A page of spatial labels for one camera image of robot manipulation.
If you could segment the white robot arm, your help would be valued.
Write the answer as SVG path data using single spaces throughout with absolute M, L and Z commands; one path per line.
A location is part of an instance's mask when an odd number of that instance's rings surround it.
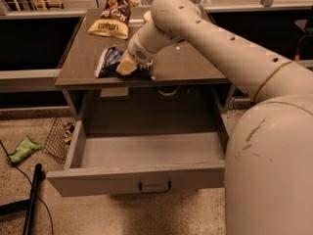
M 184 39 L 253 102 L 229 136 L 227 235 L 313 235 L 313 71 L 204 20 L 186 0 L 154 0 L 121 67 Z

